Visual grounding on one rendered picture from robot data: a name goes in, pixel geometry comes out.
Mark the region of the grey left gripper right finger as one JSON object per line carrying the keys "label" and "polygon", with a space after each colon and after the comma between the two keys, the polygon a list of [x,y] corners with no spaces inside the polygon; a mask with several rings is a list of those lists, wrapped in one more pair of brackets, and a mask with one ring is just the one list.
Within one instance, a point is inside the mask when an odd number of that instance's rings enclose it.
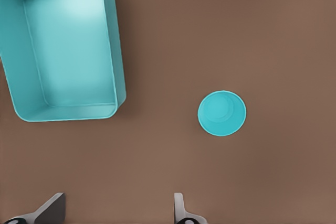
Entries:
{"label": "grey left gripper right finger", "polygon": [[207,220],[185,209],[182,193],[174,193],[174,224],[207,224]]}

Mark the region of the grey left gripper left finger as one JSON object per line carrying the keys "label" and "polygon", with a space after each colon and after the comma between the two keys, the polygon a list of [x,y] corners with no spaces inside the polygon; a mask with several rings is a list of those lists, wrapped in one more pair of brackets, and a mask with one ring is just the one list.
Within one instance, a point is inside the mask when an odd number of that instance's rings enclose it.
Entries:
{"label": "grey left gripper left finger", "polygon": [[66,194],[56,193],[34,212],[8,219],[3,224],[64,224]]}

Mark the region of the teal cup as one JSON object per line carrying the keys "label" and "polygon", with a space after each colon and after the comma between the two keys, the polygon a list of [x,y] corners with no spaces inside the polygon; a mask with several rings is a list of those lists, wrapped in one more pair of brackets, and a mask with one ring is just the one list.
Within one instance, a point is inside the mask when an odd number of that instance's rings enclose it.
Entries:
{"label": "teal cup", "polygon": [[243,99],[231,91],[209,93],[199,104],[197,118],[202,129],[210,135],[224,137],[240,130],[247,117]]}

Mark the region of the teal rectangular box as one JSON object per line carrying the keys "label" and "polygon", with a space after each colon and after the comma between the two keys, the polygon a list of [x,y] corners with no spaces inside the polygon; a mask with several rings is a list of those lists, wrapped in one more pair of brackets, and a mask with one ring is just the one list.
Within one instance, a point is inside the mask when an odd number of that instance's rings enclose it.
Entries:
{"label": "teal rectangular box", "polygon": [[115,0],[0,0],[0,59],[26,122],[107,119],[126,99]]}

